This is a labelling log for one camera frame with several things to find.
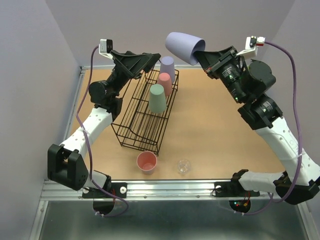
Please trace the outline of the large purple cup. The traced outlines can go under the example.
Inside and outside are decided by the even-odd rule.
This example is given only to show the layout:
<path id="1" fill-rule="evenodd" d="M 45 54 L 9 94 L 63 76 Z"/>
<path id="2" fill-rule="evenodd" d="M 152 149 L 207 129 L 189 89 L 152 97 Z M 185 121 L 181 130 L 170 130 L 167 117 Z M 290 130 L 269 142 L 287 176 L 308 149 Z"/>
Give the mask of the large purple cup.
<path id="1" fill-rule="evenodd" d="M 171 56 L 164 56 L 160 60 L 160 73 L 167 73 L 170 76 L 171 83 L 176 80 L 174 59 Z"/>

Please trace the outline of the pink cup front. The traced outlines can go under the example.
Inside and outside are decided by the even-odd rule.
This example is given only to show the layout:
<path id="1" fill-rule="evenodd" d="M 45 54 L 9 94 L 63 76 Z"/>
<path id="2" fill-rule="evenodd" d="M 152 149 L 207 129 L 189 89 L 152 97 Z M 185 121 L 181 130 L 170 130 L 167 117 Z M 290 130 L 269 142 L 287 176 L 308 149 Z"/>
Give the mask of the pink cup front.
<path id="1" fill-rule="evenodd" d="M 152 175 L 157 165 L 157 156 L 151 151 L 141 152 L 136 159 L 138 168 L 145 175 Z"/>

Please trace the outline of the pink cup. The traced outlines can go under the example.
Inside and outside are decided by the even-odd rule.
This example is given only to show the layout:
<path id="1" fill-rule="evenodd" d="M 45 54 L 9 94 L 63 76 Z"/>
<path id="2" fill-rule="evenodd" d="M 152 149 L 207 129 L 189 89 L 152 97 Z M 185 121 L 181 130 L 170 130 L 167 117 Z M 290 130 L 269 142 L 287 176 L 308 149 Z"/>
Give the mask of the pink cup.
<path id="1" fill-rule="evenodd" d="M 152 175 L 157 165 L 157 156 L 151 151 L 141 152 L 136 159 L 138 168 L 145 175 Z"/>
<path id="2" fill-rule="evenodd" d="M 157 84 L 163 86 L 164 94 L 168 97 L 172 93 L 172 81 L 168 73 L 162 72 L 158 75 Z"/>

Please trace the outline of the black wire dish rack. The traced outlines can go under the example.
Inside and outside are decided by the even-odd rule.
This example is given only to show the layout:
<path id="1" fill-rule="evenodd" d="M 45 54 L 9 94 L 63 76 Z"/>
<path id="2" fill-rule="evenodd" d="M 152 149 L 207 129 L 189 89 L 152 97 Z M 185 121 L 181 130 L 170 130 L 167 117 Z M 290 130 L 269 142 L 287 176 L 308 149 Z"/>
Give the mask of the black wire dish rack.
<path id="1" fill-rule="evenodd" d="M 152 69 L 142 73 L 139 80 L 130 80 L 135 88 L 122 113 L 121 120 L 112 123 L 112 129 L 122 147 L 138 151 L 149 151 L 158 155 L 163 142 L 167 124 L 179 89 L 179 70 L 175 69 L 175 81 L 172 93 L 166 97 L 166 109 L 162 113 L 149 110 L 149 93 L 152 85 L 157 83 L 160 71 Z"/>

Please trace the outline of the clear glass cup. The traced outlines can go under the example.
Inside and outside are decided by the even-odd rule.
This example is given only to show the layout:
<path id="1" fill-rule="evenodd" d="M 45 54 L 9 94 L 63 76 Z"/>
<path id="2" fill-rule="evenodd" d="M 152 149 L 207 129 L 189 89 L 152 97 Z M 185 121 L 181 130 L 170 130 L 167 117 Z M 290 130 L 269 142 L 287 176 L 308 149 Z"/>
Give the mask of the clear glass cup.
<path id="1" fill-rule="evenodd" d="M 188 159 L 181 159 L 177 163 L 177 169 L 180 174 L 187 174 L 191 171 L 191 162 Z"/>

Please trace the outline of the pink cup back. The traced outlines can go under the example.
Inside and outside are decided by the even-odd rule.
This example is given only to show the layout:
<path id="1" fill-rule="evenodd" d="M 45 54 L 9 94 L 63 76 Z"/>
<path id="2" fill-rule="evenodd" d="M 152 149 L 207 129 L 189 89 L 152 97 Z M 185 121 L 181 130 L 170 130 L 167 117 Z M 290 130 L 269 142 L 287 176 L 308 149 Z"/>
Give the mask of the pink cup back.
<path id="1" fill-rule="evenodd" d="M 168 97 L 172 93 L 172 81 L 168 73 L 162 72 L 158 75 L 157 84 L 163 86 L 164 94 Z"/>

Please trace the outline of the small purple cup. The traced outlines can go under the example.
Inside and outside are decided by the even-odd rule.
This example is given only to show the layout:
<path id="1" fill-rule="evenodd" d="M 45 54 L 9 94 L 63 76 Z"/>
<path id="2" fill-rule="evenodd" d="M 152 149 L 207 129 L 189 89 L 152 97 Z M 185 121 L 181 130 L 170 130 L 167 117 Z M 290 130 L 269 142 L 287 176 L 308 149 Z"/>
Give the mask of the small purple cup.
<path id="1" fill-rule="evenodd" d="M 165 47 L 173 55 L 191 66 L 198 64 L 194 56 L 196 51 L 204 51 L 204 39 L 183 32 L 171 32 L 165 39 Z"/>

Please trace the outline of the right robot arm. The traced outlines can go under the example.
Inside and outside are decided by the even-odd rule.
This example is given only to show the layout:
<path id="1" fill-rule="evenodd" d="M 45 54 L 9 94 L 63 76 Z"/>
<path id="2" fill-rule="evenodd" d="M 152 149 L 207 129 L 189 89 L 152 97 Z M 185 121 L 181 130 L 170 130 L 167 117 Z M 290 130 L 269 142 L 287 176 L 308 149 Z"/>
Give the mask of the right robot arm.
<path id="1" fill-rule="evenodd" d="M 299 148 L 283 112 L 266 91 L 276 82 L 271 68 L 263 61 L 245 58 L 230 46 L 221 51 L 194 52 L 194 57 L 211 79 L 220 79 L 236 103 L 242 119 L 272 149 L 284 172 L 259 173 L 247 169 L 233 174 L 222 193 L 237 195 L 246 191 L 269 192 L 297 205 L 320 191 L 320 167 Z"/>

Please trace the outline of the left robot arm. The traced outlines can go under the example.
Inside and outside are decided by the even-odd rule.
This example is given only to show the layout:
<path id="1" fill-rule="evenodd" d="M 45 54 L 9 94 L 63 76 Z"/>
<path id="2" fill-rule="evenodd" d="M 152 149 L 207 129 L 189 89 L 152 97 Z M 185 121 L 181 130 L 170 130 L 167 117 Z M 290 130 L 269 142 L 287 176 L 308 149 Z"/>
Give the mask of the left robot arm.
<path id="1" fill-rule="evenodd" d="M 95 188 L 98 179 L 103 187 L 110 186 L 111 178 L 93 167 L 86 167 L 84 158 L 91 153 L 91 145 L 110 126 L 122 110 L 120 92 L 132 79 L 140 79 L 152 70 L 161 58 L 159 53 L 134 54 L 131 51 L 108 54 L 114 68 L 106 80 L 89 81 L 86 93 L 94 104 L 85 121 L 79 120 L 79 128 L 59 145 L 52 144 L 47 151 L 47 177 L 75 191 Z"/>

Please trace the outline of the green cup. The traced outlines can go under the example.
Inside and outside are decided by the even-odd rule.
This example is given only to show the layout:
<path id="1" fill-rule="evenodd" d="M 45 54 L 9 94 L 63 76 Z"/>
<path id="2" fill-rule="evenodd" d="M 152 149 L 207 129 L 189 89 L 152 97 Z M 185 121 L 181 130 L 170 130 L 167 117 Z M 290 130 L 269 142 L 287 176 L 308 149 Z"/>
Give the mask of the green cup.
<path id="1" fill-rule="evenodd" d="M 164 87 L 160 84 L 153 84 L 149 89 L 148 108 L 152 113 L 160 114 L 167 107 Z"/>

